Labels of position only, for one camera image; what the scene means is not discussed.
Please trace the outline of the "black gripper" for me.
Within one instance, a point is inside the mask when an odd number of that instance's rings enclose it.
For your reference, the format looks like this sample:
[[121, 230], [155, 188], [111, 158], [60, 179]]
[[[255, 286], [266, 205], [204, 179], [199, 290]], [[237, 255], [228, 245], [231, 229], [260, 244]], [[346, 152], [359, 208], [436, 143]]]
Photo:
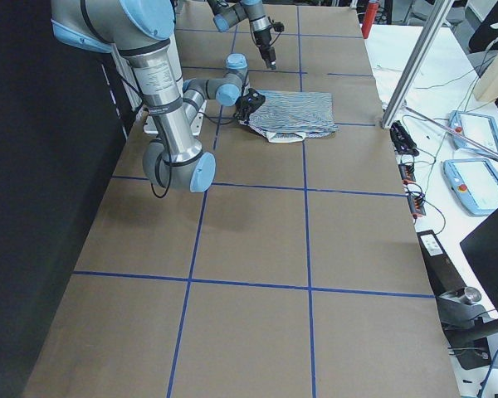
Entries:
[[266, 63], [266, 68], [270, 70], [276, 69], [276, 53], [275, 48], [271, 44], [271, 29], [263, 29], [253, 32], [253, 38], [256, 47], [260, 52], [262, 60]]
[[234, 119], [241, 122], [248, 122], [250, 115], [256, 112], [264, 103], [266, 97], [255, 89], [248, 89], [247, 93], [239, 97], [235, 103], [236, 111]]

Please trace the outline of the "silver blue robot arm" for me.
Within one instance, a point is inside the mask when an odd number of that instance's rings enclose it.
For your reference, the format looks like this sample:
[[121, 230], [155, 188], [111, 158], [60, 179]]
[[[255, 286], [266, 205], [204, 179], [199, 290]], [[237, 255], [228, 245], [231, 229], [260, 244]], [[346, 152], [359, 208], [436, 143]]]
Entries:
[[53, 1], [51, 23], [57, 40], [98, 53], [116, 49], [127, 60], [139, 96], [159, 132], [144, 152], [150, 183], [164, 189], [205, 192], [216, 171], [215, 157], [203, 150], [191, 124], [206, 100], [233, 106], [248, 92], [247, 59], [232, 53], [221, 78], [181, 81], [170, 1]]
[[276, 52], [271, 31], [282, 32], [281, 22], [272, 21], [267, 15], [263, 1], [238, 1], [228, 5], [226, 1], [207, 1], [213, 14], [213, 22], [219, 32], [226, 32], [240, 22], [248, 20], [253, 43], [257, 47], [266, 68], [276, 69]]

